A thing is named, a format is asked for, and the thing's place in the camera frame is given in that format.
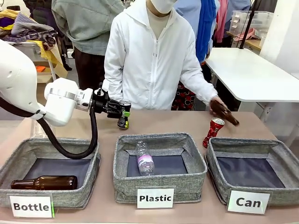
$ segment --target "pink label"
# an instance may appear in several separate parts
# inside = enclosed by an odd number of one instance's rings
[[[145,162],[153,162],[153,158],[150,155],[143,155],[143,156],[139,157],[139,159],[138,159],[139,166]]]

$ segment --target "brown glass bottle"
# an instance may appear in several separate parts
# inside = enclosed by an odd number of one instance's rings
[[[239,121],[234,118],[232,112],[226,108],[224,105],[220,104],[216,100],[212,100],[210,103],[210,107],[214,113],[216,113],[220,118],[227,120],[232,123],[234,126],[239,125]]]
[[[75,190],[77,184],[76,176],[40,176],[36,179],[12,181],[11,189]]]

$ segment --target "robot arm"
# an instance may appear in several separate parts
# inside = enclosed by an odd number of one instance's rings
[[[33,62],[22,52],[0,40],[0,106],[23,117],[36,119],[46,132],[53,146],[65,157],[83,159],[97,146],[98,130],[95,113],[107,113],[109,118],[123,118],[129,113],[131,104],[111,100],[109,83],[100,84],[98,90],[80,90],[77,84],[64,78],[56,79],[45,88],[45,106],[36,100],[37,72]],[[74,154],[66,151],[50,129],[66,125],[74,109],[89,111],[92,126],[91,143],[84,152]]]
[[[92,89],[80,90],[74,81],[59,78],[47,84],[44,92],[47,103],[41,105],[36,99],[37,72],[33,62],[2,40],[0,49],[5,52],[0,59],[0,96],[10,104],[33,113],[31,118],[44,118],[53,126],[65,126],[74,109],[88,111],[92,103],[96,106],[96,112],[104,111],[121,117],[120,106],[109,106],[112,104],[107,94],[109,83],[106,80],[102,88],[94,93]]]

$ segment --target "white sign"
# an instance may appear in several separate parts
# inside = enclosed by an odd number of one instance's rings
[[[52,218],[50,196],[9,196],[15,217]]]
[[[137,208],[172,208],[174,189],[138,189]]]
[[[270,194],[232,190],[228,211],[265,214]]]

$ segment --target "green sweater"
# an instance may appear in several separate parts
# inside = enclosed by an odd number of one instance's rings
[[[81,52],[105,55],[112,20],[124,9],[121,0],[52,0],[58,28]]]

